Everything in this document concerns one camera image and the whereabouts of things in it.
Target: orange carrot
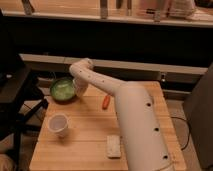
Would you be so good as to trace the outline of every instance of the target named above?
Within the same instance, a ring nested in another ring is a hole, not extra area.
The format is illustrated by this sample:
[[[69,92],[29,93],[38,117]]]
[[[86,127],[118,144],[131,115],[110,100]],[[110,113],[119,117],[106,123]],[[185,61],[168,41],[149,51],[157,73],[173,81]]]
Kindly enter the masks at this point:
[[[106,110],[109,106],[109,103],[110,103],[110,95],[106,95],[102,103],[102,109]]]

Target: chair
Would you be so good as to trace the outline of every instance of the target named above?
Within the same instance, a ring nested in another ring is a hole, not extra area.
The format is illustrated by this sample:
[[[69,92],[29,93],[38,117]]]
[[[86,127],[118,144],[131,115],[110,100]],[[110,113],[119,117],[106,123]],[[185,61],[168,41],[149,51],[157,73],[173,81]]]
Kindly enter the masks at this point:
[[[12,158],[17,165],[21,134],[40,131],[39,126],[27,124],[27,121],[38,109],[48,107],[37,82],[36,75],[16,52],[0,10],[0,140],[13,134]],[[19,111],[25,100],[39,100],[39,103],[23,115]]]

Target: wooden table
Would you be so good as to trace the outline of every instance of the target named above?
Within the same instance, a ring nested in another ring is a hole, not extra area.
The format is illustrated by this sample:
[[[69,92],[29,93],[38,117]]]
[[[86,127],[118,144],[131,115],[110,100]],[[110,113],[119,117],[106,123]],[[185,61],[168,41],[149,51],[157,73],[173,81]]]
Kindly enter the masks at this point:
[[[176,171],[185,171],[186,164],[180,150],[161,87],[158,82],[142,82],[154,97],[154,108],[165,137]],[[57,104],[48,98],[49,107],[36,144],[31,171],[124,171],[128,170],[124,148],[122,157],[108,159],[106,156],[107,135],[119,135],[119,127],[111,98],[107,110],[101,105],[105,93],[89,86],[82,99],[67,104]],[[69,117],[69,135],[58,139],[47,129],[48,118],[56,113]]]

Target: green bowl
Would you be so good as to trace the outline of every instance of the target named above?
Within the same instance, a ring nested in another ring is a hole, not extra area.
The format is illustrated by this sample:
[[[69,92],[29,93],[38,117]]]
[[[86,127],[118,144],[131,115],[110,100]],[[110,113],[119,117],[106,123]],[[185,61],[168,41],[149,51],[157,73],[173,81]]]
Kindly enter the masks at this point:
[[[73,81],[71,78],[60,78],[50,86],[50,94],[56,101],[68,101],[75,96]]]

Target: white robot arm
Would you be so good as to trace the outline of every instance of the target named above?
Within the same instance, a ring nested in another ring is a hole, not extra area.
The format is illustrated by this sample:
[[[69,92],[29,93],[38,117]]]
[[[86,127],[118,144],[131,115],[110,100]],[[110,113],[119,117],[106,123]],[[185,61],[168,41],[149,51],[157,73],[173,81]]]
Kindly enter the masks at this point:
[[[81,96],[90,83],[114,96],[129,171],[174,171],[147,90],[137,82],[115,79],[92,69],[88,58],[70,66],[76,94]]]

